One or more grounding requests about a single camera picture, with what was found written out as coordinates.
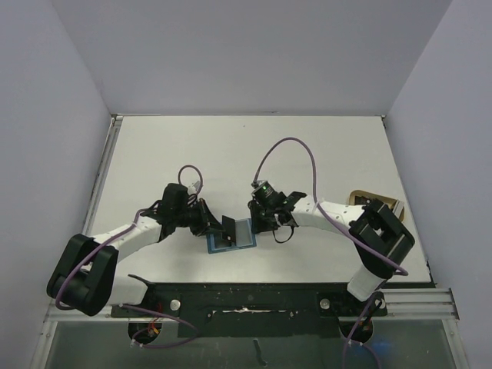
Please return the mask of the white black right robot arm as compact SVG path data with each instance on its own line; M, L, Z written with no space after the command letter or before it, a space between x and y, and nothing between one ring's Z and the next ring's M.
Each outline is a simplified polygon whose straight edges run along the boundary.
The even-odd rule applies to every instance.
M360 314L384 282L397 273L407 275L401 263L415 245L414 236L381 200L372 199L359 205L337 204L299 191L285 195L268 181L255 182L252 188L248 208L253 233L281 227L316 228L339 232L354 243L361 266L342 295L347 312Z

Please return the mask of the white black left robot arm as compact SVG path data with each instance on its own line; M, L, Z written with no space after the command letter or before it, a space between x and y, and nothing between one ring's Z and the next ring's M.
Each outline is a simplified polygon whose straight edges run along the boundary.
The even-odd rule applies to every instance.
M118 262L163 241L178 228L188 228L196 237L218 234L227 242L236 241L233 220L224 216L219 221L204 199L189 194L182 184L170 183L162 199L137 210L130 224L98 236L72 236L48 281L48 296L60 310L96 315L118 284Z

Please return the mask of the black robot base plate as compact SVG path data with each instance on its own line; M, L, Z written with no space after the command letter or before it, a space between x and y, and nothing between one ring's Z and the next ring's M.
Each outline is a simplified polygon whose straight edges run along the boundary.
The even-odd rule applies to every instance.
M178 337L339 337L340 323L387 316L385 298L359 301L342 283L198 284L169 283L149 287L136 310L125 303L111 309L129 319L135 333L152 312L179 318Z

